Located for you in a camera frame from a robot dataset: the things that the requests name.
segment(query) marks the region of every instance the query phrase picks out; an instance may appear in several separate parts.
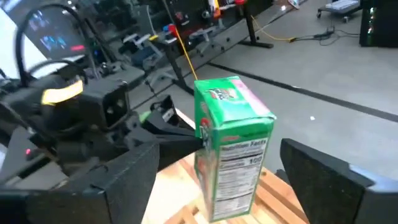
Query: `red indicator light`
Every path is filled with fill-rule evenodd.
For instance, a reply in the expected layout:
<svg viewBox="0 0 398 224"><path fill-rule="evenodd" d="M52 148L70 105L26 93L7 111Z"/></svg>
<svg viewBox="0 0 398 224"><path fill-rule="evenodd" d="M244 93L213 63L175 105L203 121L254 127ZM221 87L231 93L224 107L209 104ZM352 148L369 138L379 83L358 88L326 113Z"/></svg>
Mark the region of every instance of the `red indicator light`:
<svg viewBox="0 0 398 224"><path fill-rule="evenodd" d="M78 51L78 50L83 50L85 48L84 45L76 45L76 46L72 46L70 49L72 51Z"/></svg>

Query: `wooden slat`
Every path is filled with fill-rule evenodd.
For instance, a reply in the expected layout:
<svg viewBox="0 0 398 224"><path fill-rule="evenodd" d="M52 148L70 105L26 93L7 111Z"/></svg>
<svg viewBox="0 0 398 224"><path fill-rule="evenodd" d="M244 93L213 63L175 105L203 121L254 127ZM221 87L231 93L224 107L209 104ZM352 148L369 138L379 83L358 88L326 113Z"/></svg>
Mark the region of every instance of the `wooden slat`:
<svg viewBox="0 0 398 224"><path fill-rule="evenodd" d="M200 186L199 179L197 177L197 174L195 172L195 169L193 168L193 160L195 159L194 154L190 154L186 158L182 159L179 161L180 165L186 170L188 175L192 178L195 183Z"/></svg>
<svg viewBox="0 0 398 224"><path fill-rule="evenodd" d="M256 203L254 203L251 208L251 214L260 224L282 224L274 214L267 214L266 209L264 209L262 205Z"/></svg>
<svg viewBox="0 0 398 224"><path fill-rule="evenodd" d="M246 223L253 223L253 224L259 224L259 222L252 216L252 215L245 215L243 216L243 220Z"/></svg>
<svg viewBox="0 0 398 224"><path fill-rule="evenodd" d="M271 193L277 200L282 202L288 209L293 211L298 217L306 223L309 223L291 186L265 168L261 170L259 185Z"/></svg>
<svg viewBox="0 0 398 224"><path fill-rule="evenodd" d="M198 224L198 222L193 217L192 212L186 206L182 208L182 219L186 224Z"/></svg>
<svg viewBox="0 0 398 224"><path fill-rule="evenodd" d="M243 217L231 218L226 221L228 224L248 224Z"/></svg>
<svg viewBox="0 0 398 224"><path fill-rule="evenodd" d="M207 218L198 212L196 215L194 215L195 220L198 222L198 224L208 224L209 222L207 221Z"/></svg>
<svg viewBox="0 0 398 224"><path fill-rule="evenodd" d="M262 203L278 217L283 219L286 224L304 224L305 222L296 214L288 209L282 202L276 199L270 192L266 191L260 185L257 186L256 196L260 198Z"/></svg>
<svg viewBox="0 0 398 224"><path fill-rule="evenodd" d="M170 217L165 224L183 224L183 211L177 212L175 215Z"/></svg>
<svg viewBox="0 0 398 224"><path fill-rule="evenodd" d="M156 175L144 224L164 223L196 198L201 190L180 163L175 163Z"/></svg>
<svg viewBox="0 0 398 224"><path fill-rule="evenodd" d="M223 220L223 221L218 221L218 222L215 222L212 224L228 224L228 222L226 220Z"/></svg>

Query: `red light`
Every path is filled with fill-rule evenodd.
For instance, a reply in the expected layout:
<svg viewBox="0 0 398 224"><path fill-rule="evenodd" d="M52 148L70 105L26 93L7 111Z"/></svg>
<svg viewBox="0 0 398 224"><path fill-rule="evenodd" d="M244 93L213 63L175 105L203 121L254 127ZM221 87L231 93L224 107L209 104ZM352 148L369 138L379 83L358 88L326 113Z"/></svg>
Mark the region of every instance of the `red light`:
<svg viewBox="0 0 398 224"><path fill-rule="evenodd" d="M174 24L169 25L169 31L176 37L177 36L177 28L175 27Z"/></svg>
<svg viewBox="0 0 398 224"><path fill-rule="evenodd" d="M76 46L72 46L70 49L72 51L78 51L78 50L83 50L85 48L84 45L76 45Z"/></svg>

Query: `red clamp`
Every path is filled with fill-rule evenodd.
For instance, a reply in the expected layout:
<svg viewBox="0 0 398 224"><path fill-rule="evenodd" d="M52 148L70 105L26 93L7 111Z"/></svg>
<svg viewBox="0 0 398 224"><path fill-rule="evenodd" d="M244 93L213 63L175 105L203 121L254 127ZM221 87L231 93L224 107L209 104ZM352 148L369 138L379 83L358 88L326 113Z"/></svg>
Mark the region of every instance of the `red clamp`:
<svg viewBox="0 0 398 224"><path fill-rule="evenodd" d="M169 32L170 32L174 37L177 36L177 28L176 28L176 26L175 26L174 24L170 24L170 25L168 26L168 29L169 29Z"/></svg>
<svg viewBox="0 0 398 224"><path fill-rule="evenodd" d="M235 5L241 6L241 5L243 5L245 2L246 2L245 0L235 0Z"/></svg>

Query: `black floor stripe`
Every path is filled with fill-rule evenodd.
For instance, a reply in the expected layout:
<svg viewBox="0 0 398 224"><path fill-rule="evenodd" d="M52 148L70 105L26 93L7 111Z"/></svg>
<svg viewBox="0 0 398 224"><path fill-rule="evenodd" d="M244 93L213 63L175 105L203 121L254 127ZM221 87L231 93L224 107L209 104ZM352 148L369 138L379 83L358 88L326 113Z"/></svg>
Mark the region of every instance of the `black floor stripe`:
<svg viewBox="0 0 398 224"><path fill-rule="evenodd" d="M209 62L207 64L211 65L213 67L216 67L216 68L220 68L222 70L226 70L228 72L232 72L232 73L235 73L235 74L238 74L238 75L242 75L244 77L252 78L252 79L260 81L260 82L264 82L264 83L267 83L267 84L270 84L270 85L274 85L274 86L283 88L285 90L290 90L290 91L293 91L293 92L296 92L296 93L301 93L303 95L311 96L311 97L316 98L318 100L323 100L323 101L326 101L326 102L329 102L329 103L333 103L333 104L336 104L336 105L339 105L339 106L343 106L345 108L349 108L349 109L356 110L356 111L359 111L359 112L362 112L362 113L366 113L366 114L369 114L369 115L372 115L372 116L376 116L378 118L382 118L382 119L386 119L388 121L393 121L393 122L398 123L398 115L396 115L396 114L392 114L392 113L388 113L388 112L385 112L385 111L377 110L377 109L374 109L374 108L370 108L370 107L367 107L367 106L359 105L359 104L352 103L352 102L349 102L349 101L337 99L337 98L334 98L332 96L326 96L326 95L323 95L323 94L320 94L320 93L315 93L315 92L310 91L310 90L294 87L292 85L288 85L288 84L285 84L285 83L277 82L277 81L274 81L274 80L271 80L271 79L268 79L268 78L264 78L264 77L259 77L257 75L253 75L253 74L250 74L248 72L239 71L237 69L228 68L228 67L225 67L225 66L222 66L222 65L218 65L218 64L215 64L215 63Z"/></svg>

